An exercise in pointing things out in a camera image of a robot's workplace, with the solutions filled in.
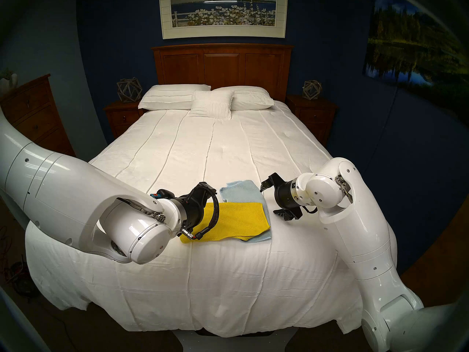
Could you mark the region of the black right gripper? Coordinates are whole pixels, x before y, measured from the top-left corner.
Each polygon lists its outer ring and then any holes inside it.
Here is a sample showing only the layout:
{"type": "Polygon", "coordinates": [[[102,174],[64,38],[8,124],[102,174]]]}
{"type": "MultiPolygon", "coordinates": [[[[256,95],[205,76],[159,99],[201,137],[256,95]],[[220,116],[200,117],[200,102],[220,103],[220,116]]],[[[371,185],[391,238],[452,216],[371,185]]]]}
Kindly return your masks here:
{"type": "Polygon", "coordinates": [[[302,217],[301,206],[292,194],[295,185],[296,180],[286,182],[277,173],[269,175],[265,181],[261,182],[261,191],[271,187],[275,189],[275,201],[280,209],[273,210],[273,213],[284,221],[299,220],[302,217]]]}

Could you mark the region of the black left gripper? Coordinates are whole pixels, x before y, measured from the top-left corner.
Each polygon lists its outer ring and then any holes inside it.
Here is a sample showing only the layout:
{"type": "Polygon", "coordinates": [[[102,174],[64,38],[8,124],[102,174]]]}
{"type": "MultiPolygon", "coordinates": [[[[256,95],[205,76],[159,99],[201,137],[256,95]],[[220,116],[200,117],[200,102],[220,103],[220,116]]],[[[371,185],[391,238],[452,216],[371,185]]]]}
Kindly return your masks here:
{"type": "Polygon", "coordinates": [[[179,197],[179,203],[185,210],[186,220],[182,223],[182,229],[193,230],[200,224],[204,217],[204,208],[208,198],[214,201],[214,188],[206,182],[199,182],[189,194],[179,197]]]}

